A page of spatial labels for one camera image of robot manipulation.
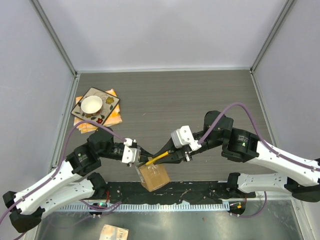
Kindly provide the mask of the yellow utility knife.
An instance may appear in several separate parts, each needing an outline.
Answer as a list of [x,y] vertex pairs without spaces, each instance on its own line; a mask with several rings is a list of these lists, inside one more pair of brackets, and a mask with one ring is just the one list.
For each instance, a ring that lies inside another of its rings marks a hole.
[[169,151],[166,151],[158,156],[155,156],[155,157],[149,157],[148,158],[148,161],[145,163],[146,166],[149,166],[149,165],[153,165],[155,164],[156,162],[158,162],[159,160],[163,159],[164,157],[168,156],[170,153]]

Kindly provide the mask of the brown cardboard express box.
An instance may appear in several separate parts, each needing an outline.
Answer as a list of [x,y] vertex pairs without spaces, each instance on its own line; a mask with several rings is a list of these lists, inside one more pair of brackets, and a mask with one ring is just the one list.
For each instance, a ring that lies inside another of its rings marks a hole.
[[135,168],[141,185],[149,192],[158,190],[171,182],[164,164],[141,164]]

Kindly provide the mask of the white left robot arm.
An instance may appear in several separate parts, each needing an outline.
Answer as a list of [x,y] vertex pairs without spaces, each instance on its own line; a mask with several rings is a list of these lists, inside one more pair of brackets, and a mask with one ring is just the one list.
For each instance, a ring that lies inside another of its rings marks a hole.
[[136,140],[114,142],[114,136],[96,130],[87,142],[74,149],[61,164],[32,186],[20,192],[8,191],[2,198],[9,209],[10,222],[18,233],[25,233],[40,224],[54,210],[83,199],[105,197],[107,183],[96,172],[101,158],[121,161],[126,165],[145,163],[151,153]]

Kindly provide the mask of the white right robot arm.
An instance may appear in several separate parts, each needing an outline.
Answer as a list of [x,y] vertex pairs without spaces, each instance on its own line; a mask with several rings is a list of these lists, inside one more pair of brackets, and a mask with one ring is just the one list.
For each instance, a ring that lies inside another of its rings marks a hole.
[[192,132],[185,125],[170,134],[169,141],[154,156],[155,165],[188,162],[196,154],[221,147],[221,156],[236,163],[268,168],[270,174],[232,172],[227,181],[210,192],[218,198],[236,198],[254,192],[281,192],[295,199],[320,200],[320,161],[305,159],[262,140],[252,132],[235,128],[234,120],[219,111],[208,111],[203,130]]

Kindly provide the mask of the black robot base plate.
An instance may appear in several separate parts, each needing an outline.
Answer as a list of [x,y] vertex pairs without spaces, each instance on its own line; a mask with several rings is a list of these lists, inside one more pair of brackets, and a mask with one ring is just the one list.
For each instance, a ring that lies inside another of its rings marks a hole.
[[109,200],[112,204],[121,202],[130,205],[173,205],[183,201],[191,205],[220,204],[228,199],[253,199],[254,192],[242,193],[227,183],[218,181],[172,181],[149,192],[140,182],[108,182],[102,196],[89,200]]

